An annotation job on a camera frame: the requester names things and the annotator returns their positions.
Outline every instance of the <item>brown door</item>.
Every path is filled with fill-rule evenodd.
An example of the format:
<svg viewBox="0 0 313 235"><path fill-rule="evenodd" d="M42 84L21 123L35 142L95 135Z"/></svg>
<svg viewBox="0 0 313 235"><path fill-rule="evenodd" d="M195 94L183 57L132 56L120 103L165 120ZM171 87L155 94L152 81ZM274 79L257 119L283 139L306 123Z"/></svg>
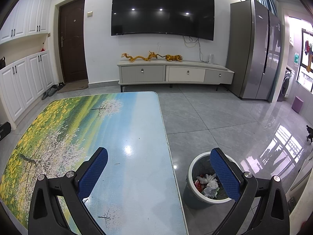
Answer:
<svg viewBox="0 0 313 235"><path fill-rule="evenodd" d="M84 49L84 4L75 0L60 7L59 48L65 82L88 79Z"/></svg>

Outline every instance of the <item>golden dragon figurine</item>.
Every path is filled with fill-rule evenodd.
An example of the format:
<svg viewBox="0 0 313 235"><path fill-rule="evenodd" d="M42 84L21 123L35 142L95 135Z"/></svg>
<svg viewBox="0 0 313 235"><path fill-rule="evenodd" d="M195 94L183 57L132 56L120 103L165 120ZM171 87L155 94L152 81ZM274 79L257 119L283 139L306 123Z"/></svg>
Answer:
<svg viewBox="0 0 313 235"><path fill-rule="evenodd" d="M123 53L123 54L121 55L121 57L129 58L129 61L130 61L130 62L133 62L133 61L135 61L135 60L138 59L138 58L141 58L141 59L144 60L144 61L150 61L151 58L156 58L156 59L157 59L157 54L155 54L154 52L149 51L149 56L148 56L147 58L142 57L142 56L136 56L135 58L133 58L132 56L129 56L128 54Z"/></svg>

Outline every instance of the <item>stainless steel refrigerator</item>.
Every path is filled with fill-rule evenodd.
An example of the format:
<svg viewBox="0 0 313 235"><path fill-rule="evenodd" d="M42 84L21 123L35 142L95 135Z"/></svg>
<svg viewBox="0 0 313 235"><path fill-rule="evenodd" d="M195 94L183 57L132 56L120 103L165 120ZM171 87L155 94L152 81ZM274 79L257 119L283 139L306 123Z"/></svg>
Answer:
<svg viewBox="0 0 313 235"><path fill-rule="evenodd" d="M226 67L234 71L229 88L243 99L268 99L281 53L281 22L257 0L230 5Z"/></svg>

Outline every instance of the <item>screw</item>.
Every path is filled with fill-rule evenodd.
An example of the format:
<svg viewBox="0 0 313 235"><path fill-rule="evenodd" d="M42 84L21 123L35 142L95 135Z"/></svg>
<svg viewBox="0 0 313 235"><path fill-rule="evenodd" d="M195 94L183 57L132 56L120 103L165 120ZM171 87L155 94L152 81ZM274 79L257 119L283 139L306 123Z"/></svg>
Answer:
<svg viewBox="0 0 313 235"><path fill-rule="evenodd" d="M279 176L274 176L274 180L275 180L276 182L279 182L279 181L281 180L281 178L280 178Z"/></svg>
<svg viewBox="0 0 313 235"><path fill-rule="evenodd" d="M71 170L71 171L68 171L67 173L66 173L66 176L68 177L68 178L71 178L71 177L73 177L74 176L74 172Z"/></svg>
<svg viewBox="0 0 313 235"><path fill-rule="evenodd" d="M39 181L41 181L41 180L43 180L43 179L44 179L44 175L43 175L43 174L41 174L41 175L38 176L38 180L39 180Z"/></svg>
<svg viewBox="0 0 313 235"><path fill-rule="evenodd" d="M252 177L251 172L246 171L245 172L245 177L248 178L248 179L251 178Z"/></svg>

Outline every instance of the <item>blue gripper pad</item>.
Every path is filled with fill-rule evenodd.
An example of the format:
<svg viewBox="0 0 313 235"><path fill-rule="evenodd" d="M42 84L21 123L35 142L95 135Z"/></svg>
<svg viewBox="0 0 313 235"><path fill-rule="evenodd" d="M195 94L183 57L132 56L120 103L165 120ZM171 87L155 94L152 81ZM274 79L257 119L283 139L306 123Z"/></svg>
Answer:
<svg viewBox="0 0 313 235"><path fill-rule="evenodd" d="M215 148L211 151L210 162L228 197L238 201L240 197L240 182Z"/></svg>
<svg viewBox="0 0 313 235"><path fill-rule="evenodd" d="M107 163L108 151L103 148L78 182L77 195L81 201L89 197Z"/></svg>

